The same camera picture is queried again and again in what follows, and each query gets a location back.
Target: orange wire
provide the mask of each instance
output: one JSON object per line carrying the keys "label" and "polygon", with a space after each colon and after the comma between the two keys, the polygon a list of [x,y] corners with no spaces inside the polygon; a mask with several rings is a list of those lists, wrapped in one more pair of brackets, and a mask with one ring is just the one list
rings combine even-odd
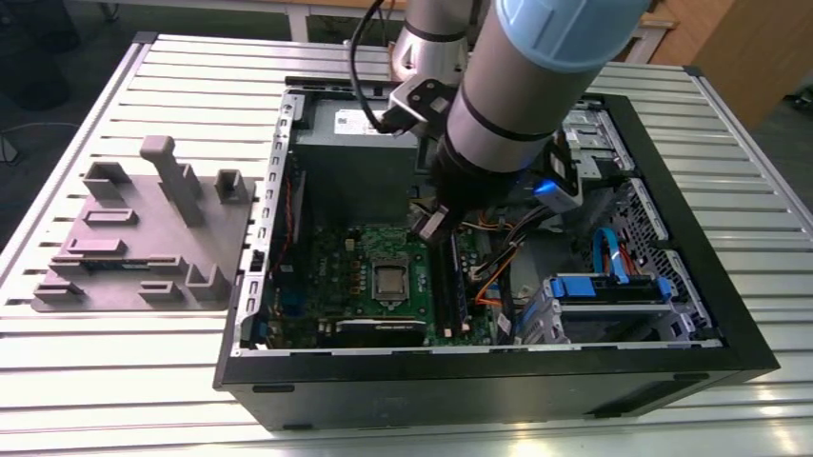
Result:
{"label": "orange wire", "polygon": [[506,262],[503,262],[503,265],[499,266],[497,271],[494,271],[494,274],[491,275],[487,282],[484,283],[483,288],[480,288],[480,291],[478,292],[476,296],[474,297],[474,303],[476,303],[478,305],[491,305],[494,307],[502,306],[502,303],[497,302],[495,300],[484,299],[483,295],[484,295],[484,291],[487,290],[487,287],[491,285],[491,283],[494,283],[494,281],[499,277],[499,274],[503,272],[503,270],[511,263],[511,260],[515,255],[517,255],[517,251],[514,251],[514,253],[511,254],[511,257],[509,257],[509,259],[506,259]]}
{"label": "orange wire", "polygon": [[[480,211],[478,214],[478,222],[480,224],[480,226],[486,227],[487,229],[495,229],[499,227],[499,224],[494,224],[493,222],[487,222],[486,218],[484,218],[484,211]],[[507,222],[506,224],[503,224],[506,226],[507,229],[513,229],[513,224],[510,222]]]}

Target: green motherboard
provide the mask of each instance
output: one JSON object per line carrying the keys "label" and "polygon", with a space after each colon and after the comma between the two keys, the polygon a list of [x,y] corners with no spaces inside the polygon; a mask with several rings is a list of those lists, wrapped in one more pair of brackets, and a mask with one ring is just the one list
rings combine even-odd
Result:
{"label": "green motherboard", "polygon": [[[459,261],[464,268],[479,261],[475,234],[458,233]],[[326,320],[403,318],[427,325],[424,346],[487,345],[488,312],[472,313],[467,330],[438,334],[435,328],[432,273],[427,246],[408,228],[364,226],[315,228],[307,259],[307,291],[279,297],[283,340],[288,348],[318,348]]]}

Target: floor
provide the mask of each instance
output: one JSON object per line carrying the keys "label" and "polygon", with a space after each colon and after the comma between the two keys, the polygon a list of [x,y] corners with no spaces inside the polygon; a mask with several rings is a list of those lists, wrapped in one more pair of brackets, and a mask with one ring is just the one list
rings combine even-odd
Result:
{"label": "floor", "polygon": [[[191,35],[288,40],[287,19],[282,14],[209,11],[179,8],[121,6],[116,23],[104,22],[95,4],[68,2],[68,9],[83,37],[79,49],[57,56],[71,84],[69,101],[47,112],[19,109],[0,96],[0,130],[31,122],[80,124],[116,68],[117,61],[139,30]],[[308,18],[311,41],[340,43],[355,27],[354,19]],[[387,26],[394,39],[400,24]],[[380,42],[380,31],[371,30],[364,44]],[[39,189],[69,143],[73,129],[65,126],[36,127],[9,133],[20,151],[16,167],[0,166],[0,248],[33,202]],[[813,181],[808,167],[813,145],[813,114],[780,105],[753,133],[804,203],[813,208]]]}

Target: gray 3d printed tray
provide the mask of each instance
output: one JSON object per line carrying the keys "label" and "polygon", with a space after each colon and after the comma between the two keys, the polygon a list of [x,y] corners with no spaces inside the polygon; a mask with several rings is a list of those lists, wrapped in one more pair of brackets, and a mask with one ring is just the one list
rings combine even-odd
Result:
{"label": "gray 3d printed tray", "polygon": [[80,216],[35,290],[49,311],[224,309],[250,219],[254,181],[222,169],[196,178],[169,137],[145,137],[159,176],[92,164]]}

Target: robotic arm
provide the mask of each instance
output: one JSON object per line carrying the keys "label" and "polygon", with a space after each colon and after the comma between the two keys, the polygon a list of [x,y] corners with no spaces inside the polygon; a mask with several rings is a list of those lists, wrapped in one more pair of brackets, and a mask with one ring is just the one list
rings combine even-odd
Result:
{"label": "robotic arm", "polygon": [[[462,18],[471,1],[410,1],[394,52],[395,74],[406,81],[392,102],[418,119],[412,131],[438,137],[435,208],[415,226],[424,241],[454,229],[468,211],[498,203],[555,146],[562,120],[629,42],[647,3],[494,0],[466,67]],[[452,99],[447,87],[460,73]],[[562,177],[571,167],[555,154],[546,165]],[[567,196],[575,202],[559,180],[539,183],[538,193],[558,212],[567,210]]]}

